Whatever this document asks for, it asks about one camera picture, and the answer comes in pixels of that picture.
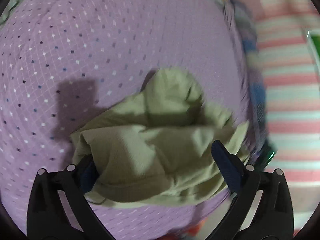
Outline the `khaki padded jacket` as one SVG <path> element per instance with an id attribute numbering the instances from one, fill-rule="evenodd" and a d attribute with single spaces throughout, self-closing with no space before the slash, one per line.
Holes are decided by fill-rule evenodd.
<path id="1" fill-rule="evenodd" d="M 71 135 L 73 162 L 91 155 L 98 171 L 89 197 L 107 206 L 196 205 L 226 188 L 211 155 L 219 140 L 246 162 L 247 121 L 205 102 L 185 70 L 159 69 L 127 97 Z"/>

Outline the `purple blue patchwork quilt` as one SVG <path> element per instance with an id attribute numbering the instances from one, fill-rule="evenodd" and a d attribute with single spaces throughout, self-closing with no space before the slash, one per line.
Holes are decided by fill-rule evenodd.
<path id="1" fill-rule="evenodd" d="M 225 2 L 223 10 L 229 26 L 234 27 L 238 32 L 247 71 L 251 105 L 249 110 L 251 118 L 249 133 L 254 138 L 254 145 L 250 147 L 251 157 L 249 163 L 259 170 L 264 170 L 277 151 L 267 138 L 266 88 L 261 72 L 255 22 L 244 3 L 237 0 Z"/>

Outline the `purple dotted bed sheet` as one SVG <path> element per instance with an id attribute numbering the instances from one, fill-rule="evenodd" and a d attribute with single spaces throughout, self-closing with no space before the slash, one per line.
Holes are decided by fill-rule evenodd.
<path id="1" fill-rule="evenodd" d="M 246 121 L 241 47 L 213 0 L 24 0 L 1 28 L 1 201 L 17 227 L 38 169 L 65 168 L 71 133 L 153 69 L 189 70 Z"/>

